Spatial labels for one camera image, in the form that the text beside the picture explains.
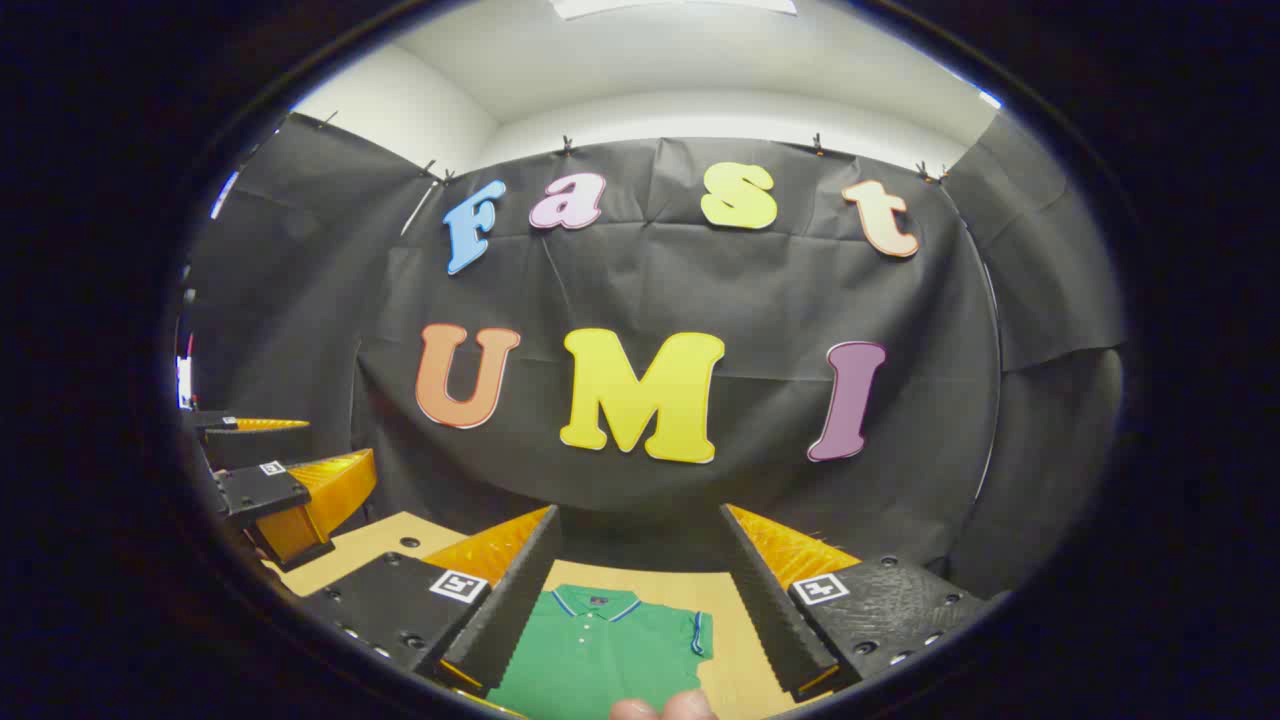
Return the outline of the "white ceiling light panel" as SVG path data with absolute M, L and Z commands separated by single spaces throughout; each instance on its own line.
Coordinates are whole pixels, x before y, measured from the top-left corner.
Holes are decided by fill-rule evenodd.
M 730 6 L 781 15 L 797 15 L 795 0 L 548 0 L 548 3 L 556 10 L 557 15 L 564 20 L 646 6 Z

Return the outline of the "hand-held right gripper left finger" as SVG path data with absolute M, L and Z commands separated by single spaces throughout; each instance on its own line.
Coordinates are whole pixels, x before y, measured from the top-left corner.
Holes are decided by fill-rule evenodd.
M 495 689 L 562 546 L 545 506 L 422 559 L 387 552 L 300 609 L 384 664 L 474 698 Z

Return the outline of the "green T-shirt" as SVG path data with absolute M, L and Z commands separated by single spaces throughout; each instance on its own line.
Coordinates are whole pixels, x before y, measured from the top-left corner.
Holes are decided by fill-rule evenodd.
M 710 612 L 562 584 L 539 594 L 486 698 L 531 720 L 605 720 L 620 700 L 659 708 L 700 688 L 698 669 L 713 659 L 713 638 Z

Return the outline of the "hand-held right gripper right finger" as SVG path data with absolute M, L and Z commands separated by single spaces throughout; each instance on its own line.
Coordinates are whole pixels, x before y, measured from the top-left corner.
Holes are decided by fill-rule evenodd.
M 797 702 L 892 673 L 988 610 L 988 600 L 895 555 L 860 560 L 731 503 L 719 518 L 730 575 Z

